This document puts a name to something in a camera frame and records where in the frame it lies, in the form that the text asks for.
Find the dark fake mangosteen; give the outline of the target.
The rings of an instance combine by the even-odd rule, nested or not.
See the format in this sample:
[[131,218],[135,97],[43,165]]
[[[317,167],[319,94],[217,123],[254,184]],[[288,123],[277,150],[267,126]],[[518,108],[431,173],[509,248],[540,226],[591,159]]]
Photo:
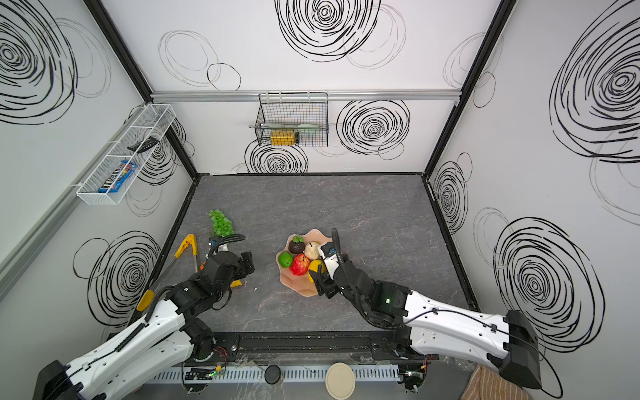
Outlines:
[[294,235],[288,243],[288,251],[294,255],[304,253],[305,248],[306,243],[304,241],[304,238],[300,235]]

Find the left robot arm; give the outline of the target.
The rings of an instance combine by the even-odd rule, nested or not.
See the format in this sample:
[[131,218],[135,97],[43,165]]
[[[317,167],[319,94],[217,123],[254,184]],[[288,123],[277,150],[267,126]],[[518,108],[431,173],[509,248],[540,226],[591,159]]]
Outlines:
[[162,288],[145,315],[94,350],[38,374],[36,399],[122,399],[172,366],[206,363],[222,350],[199,315],[226,305],[232,284],[254,273],[250,252],[215,244],[202,270]]

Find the beige fake pear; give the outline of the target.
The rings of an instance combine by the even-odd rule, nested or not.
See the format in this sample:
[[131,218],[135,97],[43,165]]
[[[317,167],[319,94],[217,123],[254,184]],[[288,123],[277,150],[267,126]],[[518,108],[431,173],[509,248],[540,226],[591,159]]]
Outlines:
[[318,260],[320,255],[321,245],[317,242],[309,242],[305,245],[304,255],[310,260]]

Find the pink scalloped fruit bowl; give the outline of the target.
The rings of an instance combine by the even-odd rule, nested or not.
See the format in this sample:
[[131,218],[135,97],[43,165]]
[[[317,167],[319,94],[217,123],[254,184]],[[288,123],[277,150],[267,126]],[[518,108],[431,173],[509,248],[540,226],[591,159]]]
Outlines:
[[[285,248],[277,253],[275,256],[276,265],[278,266],[280,282],[285,286],[300,294],[303,297],[310,298],[318,295],[318,290],[315,284],[310,281],[308,275],[297,276],[292,274],[288,268],[283,268],[278,261],[278,258],[282,253],[288,253],[288,244],[296,237],[296,234],[291,235],[285,245]],[[324,245],[330,242],[331,239],[326,237],[320,230],[312,229],[306,234],[300,234],[300,237],[305,243],[316,242],[320,245]]]

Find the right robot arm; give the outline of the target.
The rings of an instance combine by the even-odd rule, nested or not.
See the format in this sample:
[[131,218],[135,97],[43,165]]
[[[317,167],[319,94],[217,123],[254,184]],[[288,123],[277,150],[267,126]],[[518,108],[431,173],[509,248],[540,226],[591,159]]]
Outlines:
[[398,348],[478,363],[521,388],[541,388],[538,337],[523,312],[475,313],[372,279],[336,243],[318,254],[323,266],[312,277],[319,293],[341,294],[368,324],[392,330]]

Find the red fake apple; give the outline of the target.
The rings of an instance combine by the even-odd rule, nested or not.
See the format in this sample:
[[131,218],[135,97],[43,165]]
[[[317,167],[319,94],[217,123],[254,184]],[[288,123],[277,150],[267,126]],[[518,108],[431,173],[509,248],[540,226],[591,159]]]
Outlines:
[[311,259],[304,253],[298,254],[292,261],[289,271],[294,276],[304,276],[308,273],[311,264]]

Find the yellow fake lemon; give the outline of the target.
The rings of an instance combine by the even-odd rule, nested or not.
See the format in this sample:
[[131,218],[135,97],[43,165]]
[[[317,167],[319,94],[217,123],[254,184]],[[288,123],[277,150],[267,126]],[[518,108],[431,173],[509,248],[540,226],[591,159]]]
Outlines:
[[311,261],[308,268],[308,278],[314,283],[315,279],[325,271],[325,264],[321,259]]

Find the green fake lime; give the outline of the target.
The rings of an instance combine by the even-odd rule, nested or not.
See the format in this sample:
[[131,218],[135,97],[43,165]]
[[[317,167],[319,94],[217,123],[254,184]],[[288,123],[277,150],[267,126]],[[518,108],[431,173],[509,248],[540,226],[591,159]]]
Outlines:
[[278,265],[281,268],[290,268],[293,264],[294,256],[288,251],[283,251],[278,255]]

